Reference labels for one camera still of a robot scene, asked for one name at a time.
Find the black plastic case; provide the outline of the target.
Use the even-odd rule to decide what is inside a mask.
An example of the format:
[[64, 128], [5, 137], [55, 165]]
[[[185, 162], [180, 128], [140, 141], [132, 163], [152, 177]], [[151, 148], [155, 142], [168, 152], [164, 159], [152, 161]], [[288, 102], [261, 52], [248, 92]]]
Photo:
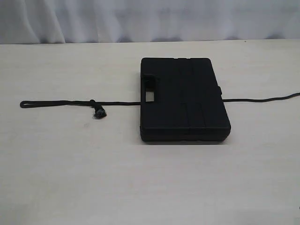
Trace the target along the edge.
[[141, 60], [140, 136], [144, 142], [222, 142], [231, 124], [211, 60]]

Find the white backdrop curtain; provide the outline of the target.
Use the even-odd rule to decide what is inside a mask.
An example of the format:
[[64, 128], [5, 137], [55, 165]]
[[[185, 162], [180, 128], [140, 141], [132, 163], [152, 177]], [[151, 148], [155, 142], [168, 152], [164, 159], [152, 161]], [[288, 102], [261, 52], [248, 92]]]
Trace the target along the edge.
[[300, 36], [297, 0], [3, 0], [2, 44]]

